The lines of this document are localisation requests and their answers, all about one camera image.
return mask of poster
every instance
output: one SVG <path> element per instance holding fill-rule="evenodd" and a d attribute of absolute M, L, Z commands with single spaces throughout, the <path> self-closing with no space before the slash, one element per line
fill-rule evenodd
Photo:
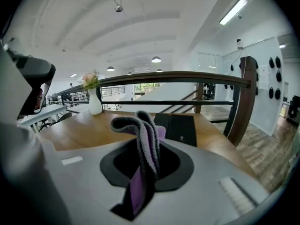
<path fill-rule="evenodd" d="M 269 90 L 269 66 L 268 65 L 260 65 L 258 67 L 258 83 L 259 89 Z"/>

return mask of table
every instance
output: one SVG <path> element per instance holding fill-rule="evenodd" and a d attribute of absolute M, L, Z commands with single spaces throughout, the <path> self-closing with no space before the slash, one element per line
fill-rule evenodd
<path fill-rule="evenodd" d="M 38 114 L 35 115 L 29 115 L 20 122 L 20 125 L 29 127 L 30 125 L 33 125 L 33 129 L 35 130 L 36 133 L 38 133 L 38 128 L 36 126 L 36 123 L 49 118 L 51 116 L 56 115 L 57 120 L 59 119 L 58 113 L 64 113 L 66 111 L 66 107 L 58 104 L 53 104 L 50 106 L 46 106 L 42 108 L 42 111 Z"/>
<path fill-rule="evenodd" d="M 85 111 L 42 130 L 39 135 L 41 138 L 50 140 L 56 150 L 88 148 L 115 143 L 135 137 L 129 134 L 115 133 L 110 128 L 113 118 L 130 115 L 134 115 L 134 113 L 103 111 L 101 114 L 93 116 L 89 111 Z M 194 117 L 198 148 L 225 157 L 238 168 L 256 178 L 255 172 L 235 146 L 203 115 L 199 113 L 181 115 Z"/>

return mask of staircase railing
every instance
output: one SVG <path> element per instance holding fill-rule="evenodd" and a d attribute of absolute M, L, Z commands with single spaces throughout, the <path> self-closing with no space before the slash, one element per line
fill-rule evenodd
<path fill-rule="evenodd" d="M 192 105 L 196 107 L 197 113 L 200 112 L 202 105 L 231 105 L 231 110 L 227 124 L 224 129 L 224 135 L 237 146 L 248 126 L 251 113 L 255 100 L 255 88 L 256 88 L 256 61 L 254 58 L 248 56 L 240 59 L 241 61 L 241 74 L 243 78 L 235 76 L 227 76 L 221 74 L 201 73 L 201 72 L 162 72 L 162 73 L 143 73 L 133 74 L 131 76 L 123 75 L 117 77 L 111 77 L 102 79 L 99 86 L 96 89 L 97 96 L 102 104 L 127 104 L 127 105 Z M 136 83 L 198 83 L 198 99 L 191 101 L 102 101 L 101 88 L 110 86 L 120 86 L 126 84 Z M 199 95 L 203 88 L 203 83 L 215 83 L 232 85 L 233 89 L 233 101 L 203 101 L 199 99 Z M 56 93 L 50 98 L 61 96 L 62 103 L 63 95 L 80 92 L 83 90 L 82 85 L 64 90 Z M 88 103 L 88 101 L 76 101 L 68 103 Z M 217 120 L 212 122 L 225 122 L 225 120 Z"/>

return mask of security camera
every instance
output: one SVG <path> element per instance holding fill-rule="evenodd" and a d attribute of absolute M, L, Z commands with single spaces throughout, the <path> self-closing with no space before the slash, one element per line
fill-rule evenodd
<path fill-rule="evenodd" d="M 120 13 L 123 11 L 123 7 L 122 6 L 116 6 L 116 8 L 114 9 L 117 13 Z"/>

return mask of towel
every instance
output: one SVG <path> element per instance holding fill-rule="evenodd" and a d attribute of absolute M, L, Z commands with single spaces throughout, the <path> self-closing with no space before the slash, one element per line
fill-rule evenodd
<path fill-rule="evenodd" d="M 147 112 L 137 111 L 135 117 L 114 118 L 111 129 L 136 135 L 140 166 L 130 180 L 122 204 L 112 208 L 112 212 L 132 221 L 153 197 L 160 171 L 159 138 L 165 136 L 165 128 L 156 126 Z"/>

